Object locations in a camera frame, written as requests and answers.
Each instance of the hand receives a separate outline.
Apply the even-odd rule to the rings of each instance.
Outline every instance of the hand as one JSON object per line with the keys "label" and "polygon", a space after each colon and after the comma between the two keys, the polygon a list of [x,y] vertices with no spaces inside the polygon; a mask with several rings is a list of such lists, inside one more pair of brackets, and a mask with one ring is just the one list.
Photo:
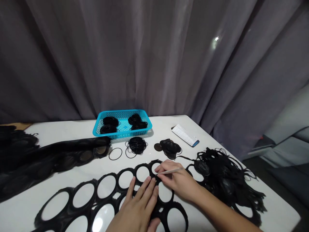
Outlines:
{"label": "hand", "polygon": [[[162,162],[154,171],[160,173],[177,168],[183,168],[183,166],[180,163],[175,163],[167,159],[166,161]],[[167,187],[173,189],[177,195],[184,198],[185,200],[193,201],[196,198],[197,193],[200,191],[201,187],[185,169],[173,172],[168,175],[172,176],[172,178],[160,174],[158,174],[158,177]]]}
{"label": "hand", "polygon": [[135,177],[132,178],[126,199],[119,212],[114,216],[106,232],[155,232],[160,219],[153,219],[150,224],[150,215],[157,203],[159,187],[155,187],[155,178],[150,176],[144,181],[134,198],[132,193]]}

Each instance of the mesh basket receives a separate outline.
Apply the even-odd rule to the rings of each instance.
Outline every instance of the mesh basket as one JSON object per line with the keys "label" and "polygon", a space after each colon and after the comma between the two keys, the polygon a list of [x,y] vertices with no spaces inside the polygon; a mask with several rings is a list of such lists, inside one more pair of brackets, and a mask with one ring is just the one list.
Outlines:
{"label": "mesh basket", "polygon": [[[128,118],[136,113],[139,114],[142,121],[148,122],[147,128],[139,130],[130,130],[132,125],[129,124]],[[116,133],[100,134],[100,129],[104,125],[103,118],[105,117],[115,117],[118,119],[119,125],[117,127]],[[151,121],[149,120],[149,117],[144,110],[103,111],[99,113],[92,133],[94,136],[97,137],[107,136],[110,137],[111,139],[118,139],[118,138],[146,134],[151,128],[152,128]]]}

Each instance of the gray curtain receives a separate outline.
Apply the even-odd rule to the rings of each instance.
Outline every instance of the gray curtain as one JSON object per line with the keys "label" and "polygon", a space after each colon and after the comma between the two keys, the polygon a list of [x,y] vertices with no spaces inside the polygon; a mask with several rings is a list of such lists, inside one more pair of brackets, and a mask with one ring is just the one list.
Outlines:
{"label": "gray curtain", "polygon": [[187,114],[242,159],[309,79],[308,26],[295,0],[2,0],[0,123]]}

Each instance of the person's left hand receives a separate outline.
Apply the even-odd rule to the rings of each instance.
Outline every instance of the person's left hand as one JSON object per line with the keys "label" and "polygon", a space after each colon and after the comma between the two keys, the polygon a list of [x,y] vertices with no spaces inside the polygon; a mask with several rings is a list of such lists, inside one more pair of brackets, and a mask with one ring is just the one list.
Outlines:
{"label": "person's left hand", "polygon": [[155,232],[160,219],[153,219],[150,224],[150,215],[157,203],[159,187],[155,187],[155,178],[150,176],[144,181],[134,198],[132,193],[135,185],[135,177],[130,182],[126,199],[109,224],[106,232]]}

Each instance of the white table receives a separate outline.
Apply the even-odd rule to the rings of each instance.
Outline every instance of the white table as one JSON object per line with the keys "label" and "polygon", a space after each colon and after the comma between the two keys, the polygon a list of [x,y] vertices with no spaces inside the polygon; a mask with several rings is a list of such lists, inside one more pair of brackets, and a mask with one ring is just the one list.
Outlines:
{"label": "white table", "polygon": [[[191,159],[195,159],[197,152],[203,151],[206,147],[211,149],[223,148],[186,115],[151,117],[150,120],[153,127],[152,131],[144,136],[145,141],[149,145],[143,155],[137,155],[134,159],[128,159],[124,154],[126,148],[125,141],[128,138],[122,141],[112,140],[112,148],[119,147],[123,150],[123,155],[118,160],[111,161],[108,157],[94,159],[84,166],[56,173],[51,178],[1,203],[0,231],[30,232],[34,230],[33,222],[35,216],[43,204],[59,189],[75,187],[81,182],[93,178],[99,179],[104,174],[110,172],[118,173],[124,168],[134,168],[140,163],[149,163],[155,159],[166,160],[167,157],[163,152],[157,152],[154,149],[154,144],[163,139],[170,138],[178,143],[183,150],[182,155]],[[35,123],[26,130],[26,133],[38,133],[39,145],[46,146],[59,141],[93,138],[92,130],[94,124],[95,120]],[[181,124],[188,132],[195,135],[200,140],[200,143],[192,148],[183,142],[171,131],[171,127],[177,124]],[[177,162],[180,162],[184,167],[192,163],[182,158],[178,158]],[[292,231],[300,220],[299,214],[260,179],[259,181],[253,179],[248,184],[266,195],[264,205],[268,212],[261,213],[262,226],[260,228],[263,231],[272,232]],[[216,231],[208,219],[194,206],[183,202],[176,195],[174,201],[180,202],[188,215],[188,231]],[[170,228],[176,227],[177,224],[177,219],[175,219]]]}

